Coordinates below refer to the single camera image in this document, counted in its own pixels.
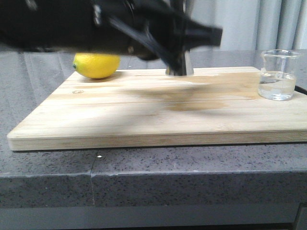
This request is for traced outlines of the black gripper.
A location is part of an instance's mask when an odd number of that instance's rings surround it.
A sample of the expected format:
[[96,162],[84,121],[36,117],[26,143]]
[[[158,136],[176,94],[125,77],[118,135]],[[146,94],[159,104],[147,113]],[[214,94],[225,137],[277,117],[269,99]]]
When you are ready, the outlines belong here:
[[184,45],[188,49],[199,46],[221,45],[223,29],[199,24],[184,13],[174,10],[165,0],[128,0],[133,25],[129,26],[132,44],[127,52],[142,60],[177,60],[179,49],[173,42],[179,38],[175,32],[175,19],[186,21]]

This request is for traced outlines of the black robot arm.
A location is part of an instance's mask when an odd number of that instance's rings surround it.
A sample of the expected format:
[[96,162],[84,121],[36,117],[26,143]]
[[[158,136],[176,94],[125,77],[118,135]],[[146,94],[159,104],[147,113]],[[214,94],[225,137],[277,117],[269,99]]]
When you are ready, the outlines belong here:
[[163,0],[3,0],[0,40],[24,51],[108,53],[176,64],[222,29],[201,25]]

